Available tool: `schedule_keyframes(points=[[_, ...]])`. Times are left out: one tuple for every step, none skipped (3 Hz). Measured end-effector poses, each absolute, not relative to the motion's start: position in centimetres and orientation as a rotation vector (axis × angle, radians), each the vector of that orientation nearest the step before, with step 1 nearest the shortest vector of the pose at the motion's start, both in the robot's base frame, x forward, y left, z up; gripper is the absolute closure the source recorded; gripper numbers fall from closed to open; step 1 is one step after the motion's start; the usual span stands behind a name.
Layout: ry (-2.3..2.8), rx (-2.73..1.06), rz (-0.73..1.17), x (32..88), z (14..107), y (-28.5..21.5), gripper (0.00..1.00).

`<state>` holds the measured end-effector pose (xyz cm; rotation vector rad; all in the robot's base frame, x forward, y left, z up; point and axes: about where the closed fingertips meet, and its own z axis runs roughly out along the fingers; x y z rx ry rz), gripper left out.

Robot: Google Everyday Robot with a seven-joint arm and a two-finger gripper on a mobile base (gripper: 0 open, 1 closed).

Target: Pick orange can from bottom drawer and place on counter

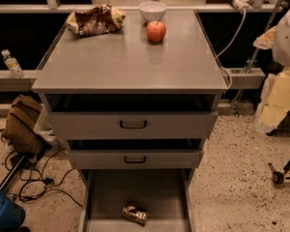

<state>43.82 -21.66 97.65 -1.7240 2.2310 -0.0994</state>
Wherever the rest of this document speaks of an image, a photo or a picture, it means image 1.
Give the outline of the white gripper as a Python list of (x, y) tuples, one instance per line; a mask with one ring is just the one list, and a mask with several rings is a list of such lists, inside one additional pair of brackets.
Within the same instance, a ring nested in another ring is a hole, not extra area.
[[(253, 45), (264, 50), (273, 48), (273, 59), (282, 66), (290, 67), (290, 10), (276, 27), (259, 36)], [(284, 68), (279, 74), (270, 73), (264, 82), (256, 111), (256, 130), (271, 133), (289, 112), (290, 68)]]

